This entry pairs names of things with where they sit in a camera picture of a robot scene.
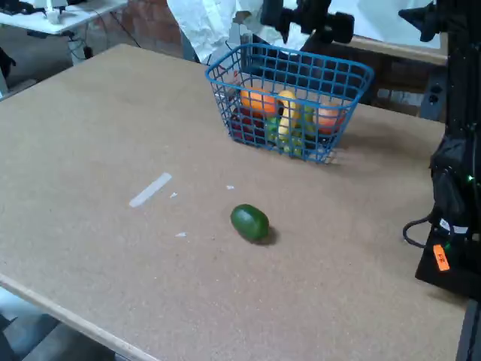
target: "brick wall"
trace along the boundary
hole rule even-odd
[[[167,6],[167,0],[129,0],[129,6],[116,13],[116,18],[141,43],[151,50],[178,50],[181,54],[181,32]],[[129,41],[125,32],[109,15],[103,17],[109,38]],[[95,22],[93,31],[100,35],[104,32],[101,21]]]

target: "orange label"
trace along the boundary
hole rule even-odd
[[[434,257],[436,257],[437,267],[440,271],[447,271],[449,269],[448,259],[444,253],[444,249],[440,244],[435,244],[433,246]]]

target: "paper scrap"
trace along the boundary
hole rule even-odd
[[[145,190],[143,190],[136,197],[134,197],[129,202],[129,205],[133,208],[142,205],[146,200],[153,196],[155,192],[157,192],[164,185],[166,185],[170,179],[172,179],[172,176],[169,173],[162,173],[162,175],[156,180],[154,180]]]

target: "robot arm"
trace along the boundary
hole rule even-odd
[[[298,0],[295,10],[283,8],[283,0],[264,0],[261,22],[275,27],[287,41],[290,23],[310,34],[309,42],[350,42],[354,18],[330,14],[331,0]],[[424,249],[416,277],[439,287],[481,301],[481,2],[437,0],[424,8],[399,15],[421,32],[422,41],[435,34],[449,35],[447,121],[445,134],[431,157],[434,207],[430,214],[408,223],[405,239]],[[432,224],[426,244],[411,240],[407,230],[422,221]],[[449,271],[438,267],[435,250],[441,247]]]

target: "blue wire basket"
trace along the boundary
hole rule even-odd
[[[244,44],[206,70],[229,135],[326,162],[374,77],[358,62]]]

